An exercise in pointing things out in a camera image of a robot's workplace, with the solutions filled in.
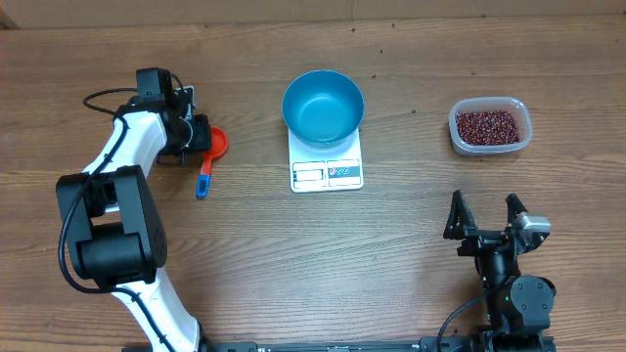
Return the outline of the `red scoop blue handle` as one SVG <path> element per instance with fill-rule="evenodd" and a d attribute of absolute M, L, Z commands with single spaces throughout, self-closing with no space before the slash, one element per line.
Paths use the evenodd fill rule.
<path fill-rule="evenodd" d="M 202 166 L 196 187 L 196 199 L 206 198 L 210 189 L 212 163 L 214 160 L 222 157 L 229 147 L 227 135 L 221 128 L 212 126 L 210 128 L 210 137 L 211 148 L 202 154 Z"/>

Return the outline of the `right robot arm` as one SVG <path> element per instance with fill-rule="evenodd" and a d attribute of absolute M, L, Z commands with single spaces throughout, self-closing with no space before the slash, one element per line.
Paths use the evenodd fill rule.
<path fill-rule="evenodd" d="M 483 351 L 548 351 L 542 331 L 550 326 L 557 290 L 542 277 L 522 275 L 518 257 L 537 249 L 550 235 L 552 224 L 527 210 L 517 195 L 506 198 L 507 226 L 500 231 L 481 230 L 460 190 L 452 195 L 443 232 L 446 240 L 459 241 L 457 254 L 474 259 L 481 278 L 489 325 L 471 337 Z"/>

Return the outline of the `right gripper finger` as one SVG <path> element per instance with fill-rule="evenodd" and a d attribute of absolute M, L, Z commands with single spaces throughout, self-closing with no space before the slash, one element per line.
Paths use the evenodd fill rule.
<path fill-rule="evenodd" d="M 520 226 L 524 216 L 527 214 L 527 208 L 515 193 L 506 197 L 508 223 L 511 226 Z"/>
<path fill-rule="evenodd" d="M 476 224 L 461 190 L 452 195 L 451 207 L 443 233 L 444 239 L 465 239 L 474 236 Z"/>

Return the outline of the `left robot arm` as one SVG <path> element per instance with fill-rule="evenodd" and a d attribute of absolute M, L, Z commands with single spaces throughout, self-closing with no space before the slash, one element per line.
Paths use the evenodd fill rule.
<path fill-rule="evenodd" d="M 122 302 L 149 350 L 211 351 L 165 271 L 165 231 L 147 183 L 162 157 L 209 151 L 210 126 L 194 112 L 193 87 L 175 74 L 142 68 L 136 80 L 131 98 L 112 112 L 113 131 L 99 155 L 56 185 L 60 269 L 74 289 Z"/>

